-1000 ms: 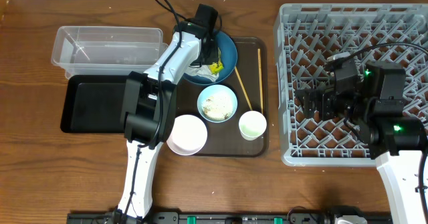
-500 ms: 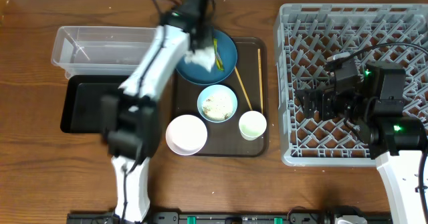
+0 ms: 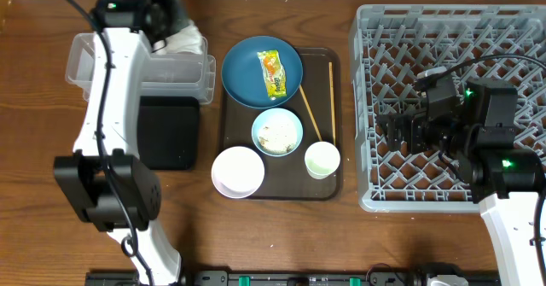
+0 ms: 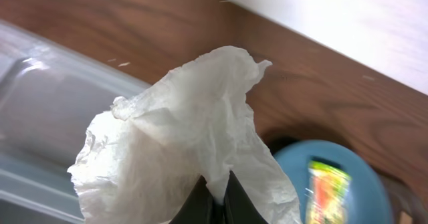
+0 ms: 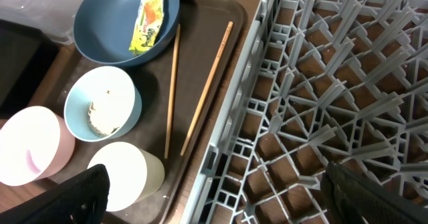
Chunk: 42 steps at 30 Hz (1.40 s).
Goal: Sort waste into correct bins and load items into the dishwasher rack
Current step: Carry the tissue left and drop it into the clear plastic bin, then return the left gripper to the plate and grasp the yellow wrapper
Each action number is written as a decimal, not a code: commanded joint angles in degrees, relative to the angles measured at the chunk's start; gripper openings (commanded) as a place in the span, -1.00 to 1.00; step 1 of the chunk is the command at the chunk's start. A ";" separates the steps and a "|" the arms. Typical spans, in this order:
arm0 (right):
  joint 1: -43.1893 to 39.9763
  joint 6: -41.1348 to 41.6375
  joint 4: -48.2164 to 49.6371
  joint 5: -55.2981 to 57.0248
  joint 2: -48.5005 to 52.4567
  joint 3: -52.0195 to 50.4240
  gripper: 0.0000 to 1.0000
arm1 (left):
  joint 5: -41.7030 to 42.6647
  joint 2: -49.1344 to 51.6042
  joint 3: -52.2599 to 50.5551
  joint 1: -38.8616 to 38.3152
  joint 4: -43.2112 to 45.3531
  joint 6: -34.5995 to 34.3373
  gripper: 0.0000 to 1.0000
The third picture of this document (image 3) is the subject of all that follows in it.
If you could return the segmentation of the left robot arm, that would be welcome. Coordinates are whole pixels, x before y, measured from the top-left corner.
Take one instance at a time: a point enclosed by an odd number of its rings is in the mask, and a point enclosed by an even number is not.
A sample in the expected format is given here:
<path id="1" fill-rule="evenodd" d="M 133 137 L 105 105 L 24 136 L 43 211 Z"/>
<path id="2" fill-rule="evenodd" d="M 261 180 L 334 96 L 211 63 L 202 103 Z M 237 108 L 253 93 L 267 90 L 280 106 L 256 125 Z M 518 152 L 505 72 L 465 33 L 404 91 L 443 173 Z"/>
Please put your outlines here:
<path id="1" fill-rule="evenodd" d="M 54 177 L 78 218 L 107 233 L 136 267 L 137 285 L 184 285 L 181 254 L 158 220 L 160 181 L 140 160 L 142 71 L 154 44 L 187 26 L 180 0 L 96 0 L 85 11 L 95 63 L 84 123 Z"/>

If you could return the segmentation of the rice food scraps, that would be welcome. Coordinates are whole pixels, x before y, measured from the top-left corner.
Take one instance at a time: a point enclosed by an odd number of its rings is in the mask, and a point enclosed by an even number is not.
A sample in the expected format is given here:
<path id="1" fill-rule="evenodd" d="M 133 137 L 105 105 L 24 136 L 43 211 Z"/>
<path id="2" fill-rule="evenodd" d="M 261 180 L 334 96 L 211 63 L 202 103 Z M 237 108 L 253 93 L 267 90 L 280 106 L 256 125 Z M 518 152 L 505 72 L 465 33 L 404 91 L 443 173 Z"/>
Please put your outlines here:
<path id="1" fill-rule="evenodd" d="M 295 149 L 297 141 L 296 127 L 286 116 L 272 117 L 258 130 L 258 145 L 269 154 L 288 154 Z"/>

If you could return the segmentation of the pink white bowl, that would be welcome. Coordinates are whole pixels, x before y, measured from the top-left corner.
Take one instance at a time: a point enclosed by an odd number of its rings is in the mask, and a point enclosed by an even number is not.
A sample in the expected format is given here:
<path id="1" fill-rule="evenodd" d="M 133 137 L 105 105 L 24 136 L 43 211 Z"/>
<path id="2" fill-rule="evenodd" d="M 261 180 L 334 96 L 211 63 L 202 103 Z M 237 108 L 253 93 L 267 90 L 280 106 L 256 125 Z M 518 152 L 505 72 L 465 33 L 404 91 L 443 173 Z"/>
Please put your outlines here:
<path id="1" fill-rule="evenodd" d="M 252 195 L 264 182 L 264 175 L 263 160 L 248 147 L 228 148 L 212 163 L 213 186 L 221 195 L 232 199 Z"/>

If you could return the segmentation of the light blue bowl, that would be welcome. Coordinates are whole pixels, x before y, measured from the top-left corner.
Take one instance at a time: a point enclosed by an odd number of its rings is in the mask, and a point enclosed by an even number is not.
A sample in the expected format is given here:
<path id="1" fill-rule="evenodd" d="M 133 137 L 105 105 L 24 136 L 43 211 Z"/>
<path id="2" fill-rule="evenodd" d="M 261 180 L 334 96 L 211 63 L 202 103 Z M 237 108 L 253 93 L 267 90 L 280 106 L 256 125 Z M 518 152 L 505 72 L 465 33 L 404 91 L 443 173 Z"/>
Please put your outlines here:
<path id="1" fill-rule="evenodd" d="M 296 130 L 297 130 L 298 141 L 296 143 L 295 149 L 293 149 L 288 154 L 273 155 L 273 154 L 266 153 L 265 151 L 263 151 L 259 147 L 259 145 L 258 145 L 258 130 L 264 125 L 264 123 L 268 119 L 270 119 L 272 117 L 275 117 L 275 116 L 279 116 L 279 115 L 288 117 L 294 123 L 294 125 L 296 127 Z M 303 126 L 302 126 L 302 123 L 301 123 L 299 117 L 296 116 L 293 112 L 291 112 L 291 111 L 289 111 L 289 110 L 287 110 L 285 108 L 271 108 L 271 109 L 265 110 L 264 112 L 262 112 L 260 115 L 257 116 L 257 118 L 253 122 L 253 125 L 252 125 L 252 128 L 251 128 L 251 139 L 253 140 L 253 143 L 255 144 L 255 146 L 261 152 L 263 152 L 264 154 L 272 156 L 272 157 L 283 157 L 283 156 L 290 155 L 291 153 L 293 153 L 298 148 L 300 143 L 302 142 L 303 136 L 304 136 L 304 130 L 303 130 Z"/>

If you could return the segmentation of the yellow snack wrapper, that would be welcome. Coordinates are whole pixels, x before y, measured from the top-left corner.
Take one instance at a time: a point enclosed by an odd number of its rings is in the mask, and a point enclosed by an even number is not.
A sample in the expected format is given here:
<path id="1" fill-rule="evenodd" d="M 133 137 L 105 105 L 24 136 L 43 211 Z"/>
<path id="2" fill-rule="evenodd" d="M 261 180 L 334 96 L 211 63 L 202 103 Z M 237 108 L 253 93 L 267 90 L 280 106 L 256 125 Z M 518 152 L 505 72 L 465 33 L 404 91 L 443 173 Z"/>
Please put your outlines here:
<path id="1" fill-rule="evenodd" d="M 257 53 L 267 96 L 270 100 L 287 95 L 287 80 L 278 50 L 259 51 Z"/>

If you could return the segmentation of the white paper cup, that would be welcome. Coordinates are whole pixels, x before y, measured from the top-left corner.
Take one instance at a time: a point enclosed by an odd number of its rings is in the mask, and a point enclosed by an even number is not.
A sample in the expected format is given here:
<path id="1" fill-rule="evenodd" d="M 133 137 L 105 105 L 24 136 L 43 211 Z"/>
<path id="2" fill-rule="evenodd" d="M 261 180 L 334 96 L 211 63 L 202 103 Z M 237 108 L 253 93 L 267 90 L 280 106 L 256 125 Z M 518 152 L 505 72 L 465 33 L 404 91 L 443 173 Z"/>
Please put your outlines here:
<path id="1" fill-rule="evenodd" d="M 313 143 L 305 151 L 305 167 L 314 179 L 325 179 L 340 166 L 340 152 L 328 142 Z"/>

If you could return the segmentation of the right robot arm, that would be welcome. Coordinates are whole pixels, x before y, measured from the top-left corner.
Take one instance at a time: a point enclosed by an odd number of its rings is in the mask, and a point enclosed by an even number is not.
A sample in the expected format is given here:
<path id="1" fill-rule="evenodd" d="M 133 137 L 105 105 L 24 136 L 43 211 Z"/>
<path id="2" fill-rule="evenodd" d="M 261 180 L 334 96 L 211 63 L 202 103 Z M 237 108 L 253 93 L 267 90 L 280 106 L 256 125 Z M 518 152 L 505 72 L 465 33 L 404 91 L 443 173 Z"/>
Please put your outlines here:
<path id="1" fill-rule="evenodd" d="M 514 146 L 519 94 L 510 83 L 471 79 L 458 91 L 448 72 L 419 79 L 424 105 L 382 114 L 387 147 L 436 150 L 468 184 L 491 237 L 503 285 L 545 283 L 545 171 L 532 149 Z"/>

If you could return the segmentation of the dark blue plate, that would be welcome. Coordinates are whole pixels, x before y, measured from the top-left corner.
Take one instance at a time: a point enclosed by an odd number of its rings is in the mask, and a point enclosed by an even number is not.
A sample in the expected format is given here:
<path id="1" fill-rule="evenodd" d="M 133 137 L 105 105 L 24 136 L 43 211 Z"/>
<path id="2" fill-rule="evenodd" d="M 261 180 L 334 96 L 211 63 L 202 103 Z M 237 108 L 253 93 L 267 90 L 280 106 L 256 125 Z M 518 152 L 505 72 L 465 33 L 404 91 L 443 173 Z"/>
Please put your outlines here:
<path id="1" fill-rule="evenodd" d="M 266 91 L 258 52 L 277 50 L 285 70 L 287 95 L 271 100 Z M 246 38 L 234 45 L 224 57 L 222 82 L 225 91 L 241 105 L 255 109 L 275 108 L 291 99 L 303 80 L 303 63 L 295 48 L 271 36 Z"/>

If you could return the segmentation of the white napkin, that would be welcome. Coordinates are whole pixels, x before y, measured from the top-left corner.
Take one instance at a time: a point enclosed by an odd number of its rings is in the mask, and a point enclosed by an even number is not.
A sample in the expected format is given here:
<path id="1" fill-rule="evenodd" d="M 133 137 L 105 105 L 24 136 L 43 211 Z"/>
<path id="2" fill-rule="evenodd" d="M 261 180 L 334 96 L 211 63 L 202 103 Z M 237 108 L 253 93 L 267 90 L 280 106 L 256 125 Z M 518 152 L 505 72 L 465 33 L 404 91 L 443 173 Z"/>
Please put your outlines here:
<path id="1" fill-rule="evenodd" d="M 179 53 L 203 55 L 202 44 L 203 37 L 198 27 L 190 20 L 189 24 L 179 32 L 155 43 L 153 52 L 158 55 Z"/>

